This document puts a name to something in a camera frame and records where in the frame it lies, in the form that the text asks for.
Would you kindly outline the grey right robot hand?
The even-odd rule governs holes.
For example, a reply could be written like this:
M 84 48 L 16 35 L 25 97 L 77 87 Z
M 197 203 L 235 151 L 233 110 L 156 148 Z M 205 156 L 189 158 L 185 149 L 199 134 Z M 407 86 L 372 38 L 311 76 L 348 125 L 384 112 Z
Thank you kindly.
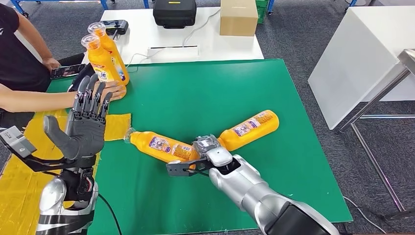
M 198 136 L 193 142 L 192 147 L 197 152 L 200 159 L 204 159 L 207 157 L 207 152 L 222 147 L 222 144 L 219 142 L 218 138 L 216 138 L 213 134 L 205 135 L 205 136 Z

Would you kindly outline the person's left hand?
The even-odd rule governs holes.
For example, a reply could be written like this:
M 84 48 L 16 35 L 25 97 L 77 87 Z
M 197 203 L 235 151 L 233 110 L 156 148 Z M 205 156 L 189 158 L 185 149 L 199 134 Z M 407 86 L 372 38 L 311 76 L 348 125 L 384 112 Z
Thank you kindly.
M 61 66 L 61 64 L 54 59 L 53 57 L 43 58 L 42 64 L 49 70 L 52 71 L 53 69 L 57 69 Z

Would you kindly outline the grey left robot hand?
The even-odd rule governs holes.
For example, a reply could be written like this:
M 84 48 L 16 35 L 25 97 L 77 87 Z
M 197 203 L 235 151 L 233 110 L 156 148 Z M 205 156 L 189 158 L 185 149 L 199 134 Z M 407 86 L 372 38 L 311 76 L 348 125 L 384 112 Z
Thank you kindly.
M 100 152 L 104 146 L 106 116 L 113 93 L 104 95 L 105 82 L 99 82 L 94 91 L 98 76 L 85 76 L 78 86 L 74 104 L 67 117 L 66 130 L 59 127 L 54 116 L 44 117 L 44 132 L 58 147 L 64 158 L 77 160 Z

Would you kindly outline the person's right hand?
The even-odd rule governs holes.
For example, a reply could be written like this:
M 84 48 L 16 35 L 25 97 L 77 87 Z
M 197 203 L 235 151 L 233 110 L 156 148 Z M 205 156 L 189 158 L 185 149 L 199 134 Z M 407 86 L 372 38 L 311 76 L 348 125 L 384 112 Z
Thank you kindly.
M 112 93 L 110 101 L 122 99 L 126 95 L 126 87 L 118 81 L 104 82 L 105 88 L 102 91 L 101 102 L 107 93 Z

